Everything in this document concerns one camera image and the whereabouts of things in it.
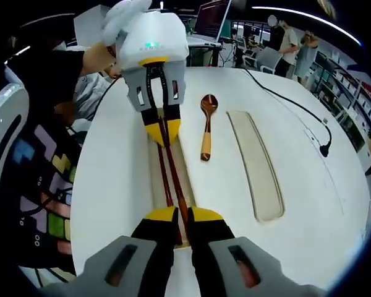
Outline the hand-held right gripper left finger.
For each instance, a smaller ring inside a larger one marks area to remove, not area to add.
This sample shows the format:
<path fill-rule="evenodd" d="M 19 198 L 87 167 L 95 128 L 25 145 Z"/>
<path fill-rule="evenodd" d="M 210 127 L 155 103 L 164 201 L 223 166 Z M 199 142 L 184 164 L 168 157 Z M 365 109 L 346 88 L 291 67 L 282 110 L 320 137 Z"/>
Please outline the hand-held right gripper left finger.
<path fill-rule="evenodd" d="M 91 256 L 80 278 L 87 296 L 164 296 L 174 263 L 178 208 L 155 209 L 131 236 Z"/>

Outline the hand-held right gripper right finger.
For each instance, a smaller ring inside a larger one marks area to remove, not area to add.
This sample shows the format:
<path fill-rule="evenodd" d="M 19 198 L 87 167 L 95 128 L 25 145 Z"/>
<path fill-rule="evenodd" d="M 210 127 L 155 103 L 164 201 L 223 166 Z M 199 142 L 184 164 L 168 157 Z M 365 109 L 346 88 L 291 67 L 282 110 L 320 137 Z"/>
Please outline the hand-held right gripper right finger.
<path fill-rule="evenodd" d="M 284 296 L 281 264 L 246 237 L 235 237 L 224 218 L 188 208 L 191 261 L 202 296 Z"/>

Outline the person's left hand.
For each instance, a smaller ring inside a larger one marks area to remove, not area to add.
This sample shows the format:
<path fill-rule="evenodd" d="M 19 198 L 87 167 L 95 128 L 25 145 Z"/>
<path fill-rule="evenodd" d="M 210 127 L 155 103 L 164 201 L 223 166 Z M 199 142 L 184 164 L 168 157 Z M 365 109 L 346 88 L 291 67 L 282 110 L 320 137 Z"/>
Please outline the person's left hand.
<path fill-rule="evenodd" d="M 119 1 L 106 14 L 102 42 L 106 46 L 123 43 L 131 23 L 151 6 L 152 0 Z"/>

